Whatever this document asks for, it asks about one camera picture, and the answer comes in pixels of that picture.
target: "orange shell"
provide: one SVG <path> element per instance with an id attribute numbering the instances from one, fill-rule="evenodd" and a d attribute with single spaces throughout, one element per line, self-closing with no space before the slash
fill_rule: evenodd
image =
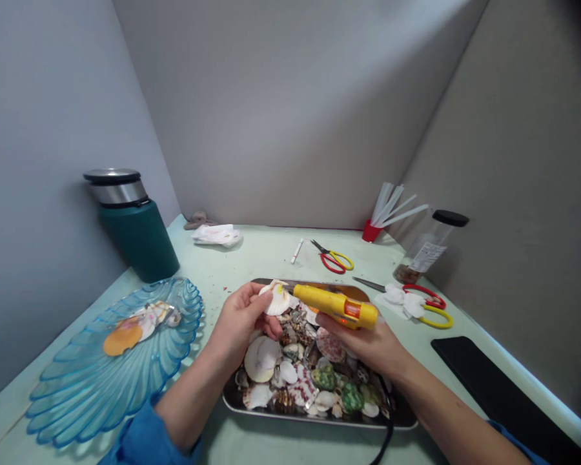
<path id="1" fill-rule="evenodd" d="M 119 322 L 115 330 L 108 334 L 103 342 L 103 351 L 110 357 L 117 357 L 134 347 L 141 337 L 142 328 L 138 324 L 138 318 L 128 318 Z"/>

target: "metal tray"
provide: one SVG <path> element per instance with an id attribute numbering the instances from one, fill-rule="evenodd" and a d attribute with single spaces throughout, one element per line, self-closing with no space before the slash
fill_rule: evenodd
<path id="1" fill-rule="evenodd" d="M 269 284 L 273 278 L 259 278 L 252 282 L 259 284 Z M 368 296 L 358 287 L 336 284 L 336 283 L 323 283 L 323 282 L 312 282 L 312 281 L 296 281 L 283 279 L 291 285 L 296 284 L 308 284 L 320 289 L 326 289 L 335 293 L 343 293 L 344 295 L 359 300 L 362 302 L 370 302 Z M 377 418 L 369 418 L 361 413 L 357 413 L 353 416 L 344 415 L 342 418 L 314 418 L 308 417 L 305 414 L 291 413 L 273 413 L 266 411 L 264 408 L 256 408 L 254 410 L 248 410 L 243 405 L 243 395 L 237 389 L 237 385 L 234 382 L 234 375 L 232 374 L 230 379 L 226 382 L 223 390 L 223 399 L 226 406 L 236 413 L 244 413 L 246 415 L 255 415 L 257 417 L 270 417 L 294 421 L 303 421 L 310 423 L 322 423 L 322 424 L 334 424 L 341 426 L 355 426 L 357 428 L 371 428 L 371 429 L 385 429 L 387 420 L 383 415 L 379 415 Z M 394 405 L 396 406 L 396 411 L 394 412 L 394 428 L 395 429 L 412 429 L 418 425 L 418 420 L 411 410 L 407 399 L 405 399 L 402 394 L 400 394 L 396 388 L 390 393 Z"/>

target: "black phone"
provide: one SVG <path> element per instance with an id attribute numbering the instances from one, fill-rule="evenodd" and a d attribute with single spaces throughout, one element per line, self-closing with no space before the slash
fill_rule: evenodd
<path id="1" fill-rule="evenodd" d="M 471 339 L 433 339 L 431 345 L 491 420 L 552 465 L 581 464 L 581 448 Z"/>

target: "gray wall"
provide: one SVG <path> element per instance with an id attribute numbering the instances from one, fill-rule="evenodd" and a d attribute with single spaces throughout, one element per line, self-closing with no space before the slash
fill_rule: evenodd
<path id="1" fill-rule="evenodd" d="M 0 0 L 0 389 L 126 266 L 81 174 L 140 170 L 179 213 L 109 0 Z"/>
<path id="2" fill-rule="evenodd" d="M 485 0 L 115 0 L 181 210 L 363 227 Z"/>
<path id="3" fill-rule="evenodd" d="M 560 5 L 489 2 L 403 180 L 471 217 L 435 284 L 581 417 L 581 24 Z"/>

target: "yellow glue gun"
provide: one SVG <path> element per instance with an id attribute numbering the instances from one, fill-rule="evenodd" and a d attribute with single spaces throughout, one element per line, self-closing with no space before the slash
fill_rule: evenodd
<path id="1" fill-rule="evenodd" d="M 358 302 L 344 294 L 334 294 L 317 287 L 298 284 L 292 294 L 304 304 L 327 313 L 333 319 L 349 329 L 373 329 L 379 315 L 374 305 Z"/>

